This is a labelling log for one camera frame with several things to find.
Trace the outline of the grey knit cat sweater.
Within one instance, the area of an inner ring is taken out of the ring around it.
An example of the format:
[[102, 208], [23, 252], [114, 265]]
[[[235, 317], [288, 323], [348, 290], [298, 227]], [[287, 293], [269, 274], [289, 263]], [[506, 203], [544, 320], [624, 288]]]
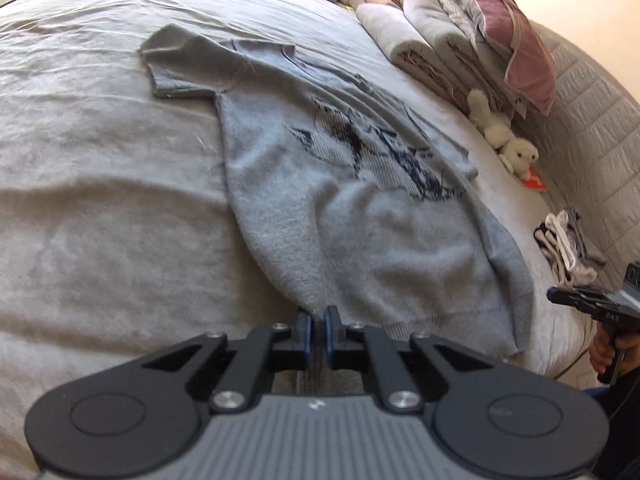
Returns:
[[424, 332], [498, 359], [528, 347], [532, 278], [460, 144], [292, 44], [169, 25], [140, 52], [157, 96], [215, 103], [230, 207], [283, 296], [396, 339]]

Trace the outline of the pile of white socks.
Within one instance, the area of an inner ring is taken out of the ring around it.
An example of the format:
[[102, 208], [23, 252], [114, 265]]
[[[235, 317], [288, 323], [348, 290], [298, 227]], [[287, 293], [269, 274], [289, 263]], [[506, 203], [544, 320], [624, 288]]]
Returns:
[[547, 214], [533, 237], [560, 287], [592, 285], [608, 260], [580, 226], [582, 216], [572, 206]]

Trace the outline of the orange red packet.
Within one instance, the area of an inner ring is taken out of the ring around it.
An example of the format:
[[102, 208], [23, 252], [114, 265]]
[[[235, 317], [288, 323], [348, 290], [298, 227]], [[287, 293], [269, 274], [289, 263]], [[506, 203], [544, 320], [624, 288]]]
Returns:
[[540, 175], [534, 167], [530, 167], [526, 176], [522, 179], [522, 185], [532, 191], [539, 193], [547, 192], [547, 187], [544, 181], [541, 180]]

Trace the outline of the white plush toy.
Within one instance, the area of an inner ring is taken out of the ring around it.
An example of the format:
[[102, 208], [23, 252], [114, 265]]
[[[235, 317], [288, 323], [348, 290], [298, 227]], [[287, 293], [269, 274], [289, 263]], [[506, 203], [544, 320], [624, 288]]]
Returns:
[[466, 102], [469, 121], [497, 153], [506, 171], [522, 181], [528, 180], [530, 170], [539, 158], [538, 148], [513, 132], [508, 116], [491, 110], [483, 90], [471, 90]]

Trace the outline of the grey bed sheet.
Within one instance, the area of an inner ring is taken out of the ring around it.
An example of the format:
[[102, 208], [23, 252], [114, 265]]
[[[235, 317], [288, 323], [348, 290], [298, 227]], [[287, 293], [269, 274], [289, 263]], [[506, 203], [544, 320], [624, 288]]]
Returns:
[[536, 287], [518, 364], [553, 376], [582, 351], [591, 324], [546, 298], [553, 276], [533, 239], [544, 199], [350, 12], [326, 0], [13, 0], [1, 11], [3, 478], [36, 473], [23, 424], [46, 391], [206, 330], [241, 337], [295, 314], [233, 219], [213, 104], [152, 92], [139, 49], [168, 24], [294, 44], [461, 143]]

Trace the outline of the pink velvet pillow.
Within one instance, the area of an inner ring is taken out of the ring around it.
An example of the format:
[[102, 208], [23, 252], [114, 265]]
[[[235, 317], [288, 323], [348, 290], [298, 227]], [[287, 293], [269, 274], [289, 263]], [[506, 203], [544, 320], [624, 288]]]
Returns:
[[533, 107], [548, 115], [556, 93], [556, 65], [534, 26], [514, 0], [457, 0], [480, 33], [506, 50], [504, 81]]

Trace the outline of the lower folded grey quilt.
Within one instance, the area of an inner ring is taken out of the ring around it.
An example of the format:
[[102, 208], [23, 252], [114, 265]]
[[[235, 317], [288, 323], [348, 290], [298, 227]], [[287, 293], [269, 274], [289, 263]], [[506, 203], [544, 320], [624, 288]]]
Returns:
[[466, 102], [468, 92], [462, 82], [445, 66], [401, 10], [385, 4], [361, 3], [356, 9], [356, 17], [392, 64], [462, 113], [469, 111]]

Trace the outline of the folded grey quilt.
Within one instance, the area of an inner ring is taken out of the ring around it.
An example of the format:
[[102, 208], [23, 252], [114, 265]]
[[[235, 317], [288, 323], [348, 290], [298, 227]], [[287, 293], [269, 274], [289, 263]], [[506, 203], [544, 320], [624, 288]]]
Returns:
[[445, 66], [401, 10], [385, 4], [361, 3], [356, 9], [356, 17], [392, 64], [462, 113], [469, 111], [466, 102], [468, 92], [462, 82]]
[[472, 47], [471, 41], [450, 20], [438, 0], [404, 0], [405, 16], [432, 47], [466, 96], [472, 89], [483, 90], [493, 110], [504, 110], [506, 99], [490, 80]]

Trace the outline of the upper folded grey quilt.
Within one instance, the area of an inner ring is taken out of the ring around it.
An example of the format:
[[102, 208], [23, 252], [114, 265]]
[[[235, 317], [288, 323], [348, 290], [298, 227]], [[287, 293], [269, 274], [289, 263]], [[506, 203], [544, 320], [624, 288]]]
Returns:
[[483, 90], [493, 110], [504, 110], [506, 99], [490, 80], [472, 47], [471, 41], [450, 20], [438, 0], [404, 0], [405, 16], [432, 47], [466, 96], [472, 89]]

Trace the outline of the grey quilted pillow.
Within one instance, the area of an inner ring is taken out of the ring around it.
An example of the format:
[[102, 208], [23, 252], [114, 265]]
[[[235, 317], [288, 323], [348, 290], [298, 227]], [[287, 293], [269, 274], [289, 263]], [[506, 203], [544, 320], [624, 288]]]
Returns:
[[480, 65], [488, 73], [490, 80], [497, 87], [501, 95], [506, 99], [504, 110], [497, 112], [506, 113], [510, 118], [514, 115], [526, 116], [526, 99], [511, 90], [504, 81], [506, 73], [506, 50], [495, 49], [489, 41], [480, 33], [480, 30], [472, 21], [472, 16], [466, 12], [457, 0], [438, 0], [440, 5], [454, 22], [471, 41], [472, 47], [477, 55]]

